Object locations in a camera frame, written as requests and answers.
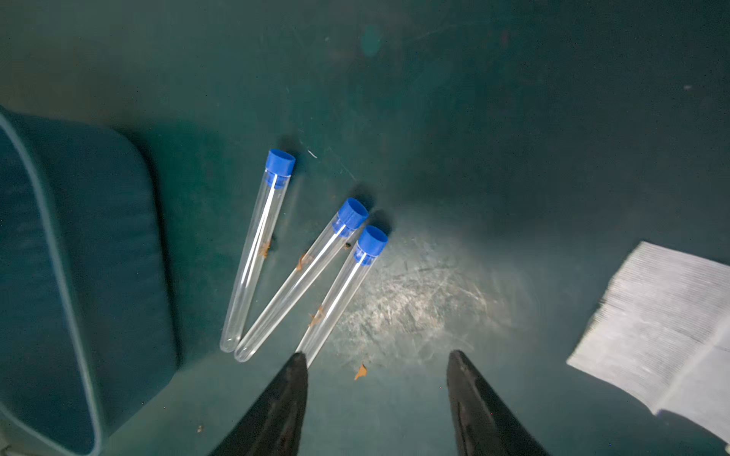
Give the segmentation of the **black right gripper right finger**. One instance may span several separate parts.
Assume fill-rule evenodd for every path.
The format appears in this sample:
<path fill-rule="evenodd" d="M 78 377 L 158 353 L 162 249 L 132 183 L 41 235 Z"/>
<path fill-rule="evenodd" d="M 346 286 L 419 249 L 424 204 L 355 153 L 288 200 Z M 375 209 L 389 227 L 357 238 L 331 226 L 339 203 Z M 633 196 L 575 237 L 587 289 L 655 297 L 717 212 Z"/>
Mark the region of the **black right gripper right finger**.
<path fill-rule="evenodd" d="M 449 355 L 447 387 L 459 455 L 546 455 L 463 351 Z"/>

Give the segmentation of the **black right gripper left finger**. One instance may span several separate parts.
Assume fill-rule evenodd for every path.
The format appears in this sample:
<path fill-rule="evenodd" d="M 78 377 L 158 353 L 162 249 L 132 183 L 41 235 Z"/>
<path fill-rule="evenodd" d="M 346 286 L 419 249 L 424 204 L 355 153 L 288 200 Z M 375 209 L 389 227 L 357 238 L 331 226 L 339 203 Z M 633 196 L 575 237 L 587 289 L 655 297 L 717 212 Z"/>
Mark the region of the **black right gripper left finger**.
<path fill-rule="evenodd" d="M 306 412 L 306 356 L 294 353 L 214 455 L 296 455 Z"/>

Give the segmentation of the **white gauze wipe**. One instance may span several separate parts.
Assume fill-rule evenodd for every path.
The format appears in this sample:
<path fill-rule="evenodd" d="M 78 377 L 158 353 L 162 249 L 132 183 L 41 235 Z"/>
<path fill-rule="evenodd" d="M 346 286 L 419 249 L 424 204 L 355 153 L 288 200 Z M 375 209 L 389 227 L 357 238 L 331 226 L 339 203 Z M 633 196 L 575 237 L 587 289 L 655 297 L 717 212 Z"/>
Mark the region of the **white gauze wipe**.
<path fill-rule="evenodd" d="M 567 360 L 729 440 L 729 268 L 641 242 Z"/>

